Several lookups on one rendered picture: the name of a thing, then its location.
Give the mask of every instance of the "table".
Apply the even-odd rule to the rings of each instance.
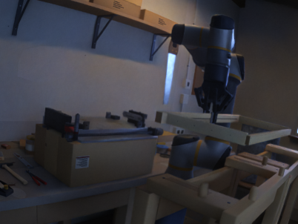
[[[163,174],[168,166],[168,159],[157,154],[150,174],[69,188],[38,165],[33,156],[19,149],[17,142],[1,142],[3,143],[10,145],[11,149],[0,150],[5,157],[5,161],[1,162],[15,162],[11,168],[28,181],[27,185],[23,185],[6,170],[0,170],[0,180],[8,184],[15,183],[16,187],[13,188],[20,189],[27,195],[25,198],[16,198],[13,195],[7,198],[0,196],[0,217],[6,224],[53,223],[126,205],[128,206],[126,223],[129,223],[134,188],[144,185],[148,177]],[[30,171],[46,181],[47,185],[37,186],[34,183],[25,172],[26,167],[23,163],[13,156],[15,152],[34,166]]]

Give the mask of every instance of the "hammer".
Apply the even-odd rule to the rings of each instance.
[[[6,169],[8,172],[10,172],[16,179],[18,179],[19,181],[21,181],[23,183],[23,185],[28,184],[28,181],[25,180],[23,177],[21,177],[20,175],[18,175],[15,171],[13,171],[11,168],[9,168],[9,166],[13,165],[14,162],[6,162],[6,163],[0,163],[0,168],[4,168]]]

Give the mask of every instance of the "cardboard box on shelf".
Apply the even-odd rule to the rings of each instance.
[[[130,3],[142,6],[142,2],[143,0],[125,0],[125,1],[129,1]]]
[[[141,10],[140,19],[153,23],[168,33],[172,33],[173,26],[176,24],[176,22],[173,22],[170,19],[160,16],[149,10]]]
[[[34,159],[69,187],[149,174],[157,138],[142,135],[144,139],[119,141],[119,137],[127,136],[99,137],[109,142],[67,142],[58,131],[37,125]]]
[[[90,0],[95,4],[99,4],[110,9],[117,10],[119,12],[139,18],[141,13],[141,7],[139,5],[130,3],[125,0]]]

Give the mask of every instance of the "red handle pliers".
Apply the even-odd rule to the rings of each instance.
[[[38,186],[40,186],[39,181],[42,182],[44,185],[47,184],[44,180],[42,180],[42,179],[40,179],[38,176],[32,174],[30,171],[26,171],[26,172],[27,172],[29,175],[31,175],[32,179],[34,180],[34,182],[35,182]]]

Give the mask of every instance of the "wall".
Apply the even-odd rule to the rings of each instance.
[[[211,17],[215,14],[222,14],[230,16],[235,21],[235,38],[238,33],[238,19],[239,7],[232,0],[198,0],[196,5],[196,19],[194,24],[200,27],[210,27]],[[196,65],[193,63],[192,58],[189,61],[188,75],[185,76],[193,80]],[[183,90],[185,94],[190,94],[189,103],[183,105],[184,112],[201,113],[202,109],[196,102],[196,97],[191,95],[191,90]]]
[[[181,111],[185,49],[177,57],[170,102],[163,105],[169,40],[150,62],[153,34],[111,22],[94,50],[95,16],[37,0],[12,36],[18,2],[0,0],[0,140],[34,132],[45,107],[84,116],[134,109],[147,113],[148,121],[157,110]],[[142,7],[189,24],[196,0],[144,0]]]
[[[238,87],[234,113],[297,131],[298,10],[249,0],[240,10],[237,53],[245,57],[245,81]],[[291,146],[289,137],[280,145]]]

